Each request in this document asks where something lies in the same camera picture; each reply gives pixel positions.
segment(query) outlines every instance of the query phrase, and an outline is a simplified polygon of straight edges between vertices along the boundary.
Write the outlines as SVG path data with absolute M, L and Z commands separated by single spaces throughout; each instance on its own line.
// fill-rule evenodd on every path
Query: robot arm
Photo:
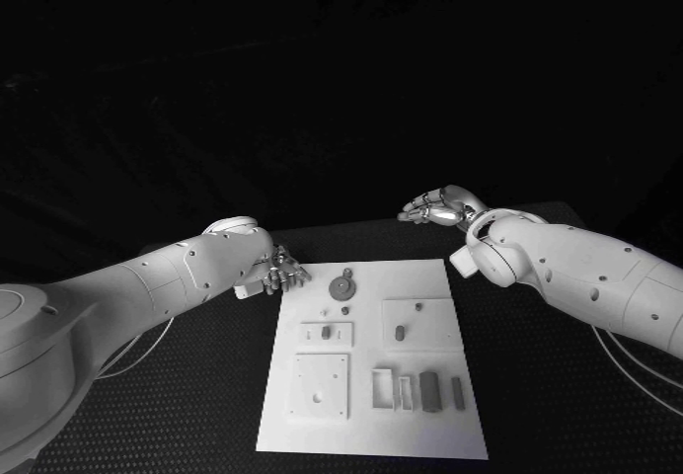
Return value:
M 443 224 L 443 214 L 446 225 L 466 232 L 449 259 L 462 277 L 481 272 L 501 287 L 530 285 L 579 320 L 683 358 L 681 269 L 617 239 L 517 210 L 486 209 L 452 186 L 413 199 L 397 220 Z
M 256 221 L 236 217 L 90 274 L 0 284 L 0 472 L 35 457 L 132 337 L 231 286 L 246 297 L 308 279 Z

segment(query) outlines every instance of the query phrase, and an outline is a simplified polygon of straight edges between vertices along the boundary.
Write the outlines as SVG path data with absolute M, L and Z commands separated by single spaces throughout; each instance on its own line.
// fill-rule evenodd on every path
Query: cable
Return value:
M 607 331 L 607 336 L 612 338 L 612 341 L 615 342 L 616 346 L 622 350 L 623 354 L 628 356 L 628 358 L 642 367 L 655 377 L 658 377 L 664 382 L 668 382 L 671 385 L 678 387 L 683 390 L 683 384 L 678 383 L 675 380 L 671 380 L 665 375 L 658 373 L 652 368 L 649 368 L 636 358 L 635 356 L 628 352 L 626 348 L 622 346 L 622 343 L 616 340 L 615 335 Z
M 615 357 L 612 356 L 612 353 L 607 349 L 607 347 L 605 346 L 605 342 L 602 341 L 602 338 L 600 338 L 600 335 L 597 333 L 597 329 L 594 328 L 594 326 L 590 326 L 593 328 L 593 333 L 594 333 L 594 337 L 597 338 L 597 341 L 600 343 L 600 346 L 602 346 L 602 349 L 605 350 L 605 353 L 606 355 L 609 356 L 609 359 L 612 360 L 612 362 L 615 363 L 615 366 L 617 367 L 619 371 L 623 373 L 623 375 L 628 377 L 629 381 L 636 385 L 636 387 L 639 388 L 639 390 L 653 399 L 653 401 L 656 401 L 675 415 L 681 416 L 683 417 L 683 412 L 675 409 L 674 407 L 671 407 L 671 405 L 668 405 L 643 387 L 642 385 L 639 384 L 639 382 L 632 378 L 632 375 L 629 375 L 629 373 L 626 372 L 626 370 L 623 369 L 622 365 L 619 364 L 619 362 L 616 361 Z
M 172 319 L 174 318 L 168 319 L 168 323 L 166 323 L 166 326 L 164 327 L 164 331 L 161 332 L 161 335 L 156 337 L 156 340 L 152 343 L 152 346 L 146 349 L 146 352 L 142 354 L 142 356 L 122 370 L 119 370 L 117 372 L 113 372 L 113 373 L 106 373 L 105 375 L 99 375 L 94 378 L 94 380 L 100 380 L 103 378 L 109 378 L 109 377 L 115 377 L 116 375 L 120 375 L 125 371 L 128 371 L 142 361 L 142 359 L 146 357 L 149 352 L 153 350 L 153 347 L 156 346 L 156 344 L 161 342 L 161 339 L 164 338 L 168 327 L 171 326 Z
M 139 338 L 142 337 L 142 335 L 139 335 L 129 343 L 128 343 L 128 346 L 125 347 L 125 349 L 120 351 L 120 353 L 117 353 L 117 355 L 113 357 L 113 359 L 110 360 L 109 363 L 106 363 L 103 365 L 103 367 L 99 369 L 99 373 L 96 374 L 96 376 L 99 376 L 107 369 L 109 367 L 117 362 L 119 358 L 125 355 L 125 353 L 128 352 L 128 350 L 135 346 L 135 343 L 139 341 Z

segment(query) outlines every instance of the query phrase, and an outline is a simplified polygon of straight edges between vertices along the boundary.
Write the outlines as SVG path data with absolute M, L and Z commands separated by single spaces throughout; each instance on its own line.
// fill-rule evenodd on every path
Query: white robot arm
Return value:
M 0 473 L 35 458 L 128 340 L 233 286 L 243 298 L 305 280 L 256 221 L 234 217 L 90 274 L 0 284 Z
M 488 209 L 456 186 L 424 193 L 397 220 L 458 225 L 450 255 L 462 277 L 532 286 L 547 304 L 587 324 L 683 358 L 683 270 L 605 235 L 511 209 Z

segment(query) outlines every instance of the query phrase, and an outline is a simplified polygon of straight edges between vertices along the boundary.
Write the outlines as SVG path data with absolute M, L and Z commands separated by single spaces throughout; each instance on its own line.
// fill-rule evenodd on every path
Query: textured table surface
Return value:
M 517 208 L 581 225 L 560 202 Z M 391 219 L 273 238 L 302 263 L 446 259 L 463 244 L 456 229 Z M 94 382 L 32 472 L 681 472 L 683 419 L 626 381 L 589 326 L 545 306 L 530 287 L 498 288 L 481 275 L 463 280 L 449 264 L 446 272 L 491 461 L 256 452 L 282 296 L 237 300 L 230 290 L 174 320 L 129 372 Z M 683 362 L 639 343 L 626 346 L 683 379 Z M 675 390 L 625 367 L 683 407 Z

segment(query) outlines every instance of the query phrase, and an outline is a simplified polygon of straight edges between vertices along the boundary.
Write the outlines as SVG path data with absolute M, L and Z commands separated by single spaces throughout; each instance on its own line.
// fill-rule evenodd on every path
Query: dark wall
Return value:
M 393 217 L 446 184 L 494 206 L 564 200 L 675 253 L 672 13 L 287 3 L 14 14 L 2 279 L 93 270 L 231 215 L 269 229 Z

